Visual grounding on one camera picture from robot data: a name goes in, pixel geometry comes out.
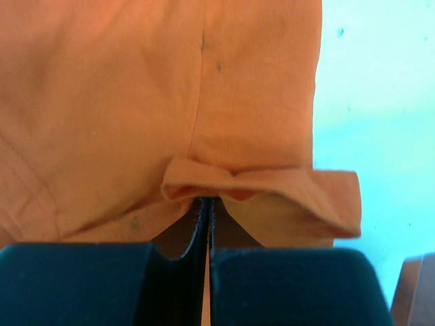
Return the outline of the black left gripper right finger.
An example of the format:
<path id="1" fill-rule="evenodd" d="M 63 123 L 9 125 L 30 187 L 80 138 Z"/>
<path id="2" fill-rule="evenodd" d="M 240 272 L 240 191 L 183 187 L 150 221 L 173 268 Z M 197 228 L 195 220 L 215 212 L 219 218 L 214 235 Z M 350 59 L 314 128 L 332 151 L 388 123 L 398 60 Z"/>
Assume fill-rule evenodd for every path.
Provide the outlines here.
<path id="1" fill-rule="evenodd" d="M 213 325 L 392 325 L 372 264 L 353 249 L 267 249 L 210 203 Z"/>

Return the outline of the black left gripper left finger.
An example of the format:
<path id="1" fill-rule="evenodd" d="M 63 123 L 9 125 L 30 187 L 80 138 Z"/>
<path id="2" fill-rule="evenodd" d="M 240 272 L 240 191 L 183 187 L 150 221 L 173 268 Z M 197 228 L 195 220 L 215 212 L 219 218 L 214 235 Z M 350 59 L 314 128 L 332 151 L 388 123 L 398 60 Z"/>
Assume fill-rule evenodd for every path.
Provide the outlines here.
<path id="1" fill-rule="evenodd" d="M 151 242 L 1 250 L 2 325 L 200 325 L 207 201 Z"/>

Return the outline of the orange t shirt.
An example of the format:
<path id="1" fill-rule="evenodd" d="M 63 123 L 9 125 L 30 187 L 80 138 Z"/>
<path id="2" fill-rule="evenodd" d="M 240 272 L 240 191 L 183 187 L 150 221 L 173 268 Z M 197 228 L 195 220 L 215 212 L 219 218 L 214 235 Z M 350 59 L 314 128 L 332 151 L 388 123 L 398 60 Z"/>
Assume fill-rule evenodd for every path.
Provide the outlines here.
<path id="1" fill-rule="evenodd" d="M 2 1 L 1 250 L 151 242 L 207 201 L 267 249 L 360 235 L 313 167 L 321 1 Z"/>

